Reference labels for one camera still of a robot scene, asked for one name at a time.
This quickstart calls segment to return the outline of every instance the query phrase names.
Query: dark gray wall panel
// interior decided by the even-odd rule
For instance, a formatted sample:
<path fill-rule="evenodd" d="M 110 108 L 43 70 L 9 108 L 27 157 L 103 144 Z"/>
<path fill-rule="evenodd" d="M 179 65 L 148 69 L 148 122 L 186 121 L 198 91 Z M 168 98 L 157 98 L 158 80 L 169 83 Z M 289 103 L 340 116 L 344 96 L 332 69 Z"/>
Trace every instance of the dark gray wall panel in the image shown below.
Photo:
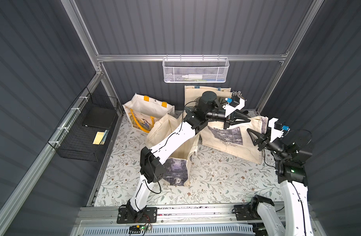
<path fill-rule="evenodd" d="M 122 104 L 135 93 L 148 95 L 182 109 L 184 86 L 200 85 L 242 91 L 246 108 L 255 108 L 278 62 L 230 62 L 225 83 L 165 83 L 161 62 L 104 62 Z"/>
<path fill-rule="evenodd" d="M 361 235 L 361 0 L 325 0 L 262 114 L 313 133 L 313 210 L 328 235 Z"/>
<path fill-rule="evenodd" d="M 94 74 L 60 1 L 0 1 L 0 209 Z M 67 235 L 99 165 L 55 156 L 6 235 Z"/>
<path fill-rule="evenodd" d="M 5 235 L 69 235 L 101 163 L 56 154 Z"/>
<path fill-rule="evenodd" d="M 99 54 L 280 54 L 311 0 L 76 0 Z"/>

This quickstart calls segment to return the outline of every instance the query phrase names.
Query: metal vent grille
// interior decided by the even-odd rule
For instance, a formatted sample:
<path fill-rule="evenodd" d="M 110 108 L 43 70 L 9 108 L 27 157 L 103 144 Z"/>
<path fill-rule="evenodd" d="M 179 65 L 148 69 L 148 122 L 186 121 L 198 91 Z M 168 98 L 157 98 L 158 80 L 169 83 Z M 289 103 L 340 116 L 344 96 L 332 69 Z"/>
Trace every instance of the metal vent grille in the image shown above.
<path fill-rule="evenodd" d="M 86 227 L 84 236 L 128 236 L 129 226 L 115 227 Z M 193 225 L 153 225 L 145 235 L 209 235 L 209 234 L 233 234 L 233 235 L 255 235 L 253 226 L 247 224 L 193 224 Z"/>
<path fill-rule="evenodd" d="M 164 57 L 166 83 L 223 83 L 229 69 L 226 57 Z"/>

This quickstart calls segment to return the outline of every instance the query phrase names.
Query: black wire basket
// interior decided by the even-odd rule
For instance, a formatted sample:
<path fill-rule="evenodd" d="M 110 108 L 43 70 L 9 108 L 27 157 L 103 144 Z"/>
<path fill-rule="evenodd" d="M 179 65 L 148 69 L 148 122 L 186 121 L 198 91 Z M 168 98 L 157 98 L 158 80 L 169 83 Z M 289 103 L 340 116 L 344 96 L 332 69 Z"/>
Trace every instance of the black wire basket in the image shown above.
<path fill-rule="evenodd" d="M 93 107 L 111 109 L 115 111 L 115 116 L 108 129 L 95 128 L 82 125 L 83 120 Z M 49 142 L 62 158 L 98 161 L 103 159 L 108 144 L 112 137 L 111 128 L 116 124 L 118 116 L 116 114 L 117 99 L 99 94 L 89 93 L 84 98 L 78 108 L 75 109 L 66 128 L 62 129 L 57 142 Z M 106 137 L 99 144 L 93 144 L 97 132 L 105 132 Z"/>

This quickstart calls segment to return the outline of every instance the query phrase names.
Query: yellow card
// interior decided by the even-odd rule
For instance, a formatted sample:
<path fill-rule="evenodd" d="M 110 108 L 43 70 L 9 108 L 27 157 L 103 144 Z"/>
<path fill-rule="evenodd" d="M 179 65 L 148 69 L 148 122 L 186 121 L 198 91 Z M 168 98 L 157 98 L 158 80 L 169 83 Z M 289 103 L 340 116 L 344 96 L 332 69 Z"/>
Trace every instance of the yellow card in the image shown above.
<path fill-rule="evenodd" d="M 105 134 L 104 132 L 97 132 L 97 135 L 95 135 L 93 144 L 100 144 L 100 142 L 103 139 L 104 134 Z"/>

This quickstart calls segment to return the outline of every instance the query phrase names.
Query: white wire basket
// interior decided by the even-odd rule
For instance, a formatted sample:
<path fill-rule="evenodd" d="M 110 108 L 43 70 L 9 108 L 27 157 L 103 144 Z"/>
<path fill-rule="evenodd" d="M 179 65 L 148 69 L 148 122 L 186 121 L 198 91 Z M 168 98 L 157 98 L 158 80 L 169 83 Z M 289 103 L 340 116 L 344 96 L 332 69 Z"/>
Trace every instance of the white wire basket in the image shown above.
<path fill-rule="evenodd" d="M 224 83 L 229 69 L 227 57 L 164 57 L 166 83 Z"/>

